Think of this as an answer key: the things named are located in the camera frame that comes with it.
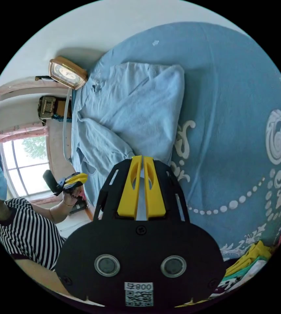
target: striped shirt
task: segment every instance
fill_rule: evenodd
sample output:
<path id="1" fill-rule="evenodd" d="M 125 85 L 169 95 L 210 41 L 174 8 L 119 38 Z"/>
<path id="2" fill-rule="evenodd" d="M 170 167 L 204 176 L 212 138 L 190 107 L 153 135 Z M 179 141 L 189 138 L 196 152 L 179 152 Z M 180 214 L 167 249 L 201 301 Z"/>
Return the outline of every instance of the striped shirt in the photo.
<path id="1" fill-rule="evenodd" d="M 5 202 L 10 218 L 0 220 L 0 241 L 14 259 L 30 259 L 54 270 L 65 238 L 56 225 L 36 213 L 24 198 Z"/>

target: wire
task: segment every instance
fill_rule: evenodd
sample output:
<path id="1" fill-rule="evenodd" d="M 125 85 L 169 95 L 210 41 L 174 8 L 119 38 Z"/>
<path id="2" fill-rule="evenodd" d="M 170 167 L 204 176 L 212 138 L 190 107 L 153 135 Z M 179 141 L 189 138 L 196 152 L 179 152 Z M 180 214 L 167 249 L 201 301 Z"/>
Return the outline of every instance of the wire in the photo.
<path id="1" fill-rule="evenodd" d="M 66 102 L 65 102 L 65 108 L 64 108 L 64 119 L 63 119 L 63 154 L 64 154 L 64 158 L 66 161 L 68 161 L 70 164 L 70 158 L 67 157 L 67 151 L 66 151 L 66 140 L 67 140 L 67 136 L 66 136 L 66 124 L 67 124 L 67 113 L 68 113 L 68 105 L 69 105 L 69 98 L 71 96 L 72 93 L 72 89 L 69 88 L 68 92 L 67 92 L 67 97 L 66 97 Z"/>
<path id="2" fill-rule="evenodd" d="M 67 228 L 61 229 L 60 231 L 66 231 L 66 230 L 72 229 L 72 228 L 74 228 L 74 227 L 76 227 L 76 226 L 78 226 L 78 225 L 82 224 L 83 222 L 91 222 L 91 220 L 83 220 L 83 221 L 81 221 L 81 222 L 77 223 L 76 225 L 73 225 L 73 226 L 70 226 L 70 227 L 67 227 Z"/>

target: pink curtain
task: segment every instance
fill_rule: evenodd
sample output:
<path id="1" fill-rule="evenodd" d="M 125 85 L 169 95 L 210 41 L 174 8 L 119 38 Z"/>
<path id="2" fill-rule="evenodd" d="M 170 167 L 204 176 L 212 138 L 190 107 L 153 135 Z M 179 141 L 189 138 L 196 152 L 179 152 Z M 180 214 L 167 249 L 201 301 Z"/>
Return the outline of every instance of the pink curtain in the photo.
<path id="1" fill-rule="evenodd" d="M 35 122 L 22 126 L 17 125 L 10 129 L 0 131 L 0 143 L 5 143 L 12 140 L 20 140 L 28 137 L 48 135 L 48 127 L 43 126 L 41 122 Z"/>

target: sticker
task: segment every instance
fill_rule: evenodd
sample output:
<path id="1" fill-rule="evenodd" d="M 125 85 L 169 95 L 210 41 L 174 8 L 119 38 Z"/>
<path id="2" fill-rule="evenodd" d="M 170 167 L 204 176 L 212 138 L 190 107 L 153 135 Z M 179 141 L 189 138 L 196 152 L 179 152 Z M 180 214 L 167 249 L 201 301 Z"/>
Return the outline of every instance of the sticker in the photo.
<path id="1" fill-rule="evenodd" d="M 152 282 L 124 282 L 126 306 L 154 306 Z"/>

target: tree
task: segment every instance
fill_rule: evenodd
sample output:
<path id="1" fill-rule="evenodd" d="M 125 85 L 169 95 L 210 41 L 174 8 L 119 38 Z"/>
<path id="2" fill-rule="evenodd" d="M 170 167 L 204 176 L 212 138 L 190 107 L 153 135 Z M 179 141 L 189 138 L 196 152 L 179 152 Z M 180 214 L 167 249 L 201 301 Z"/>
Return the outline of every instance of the tree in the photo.
<path id="1" fill-rule="evenodd" d="M 46 140 L 44 136 L 25 138 L 22 142 L 27 155 L 33 159 L 47 157 Z"/>

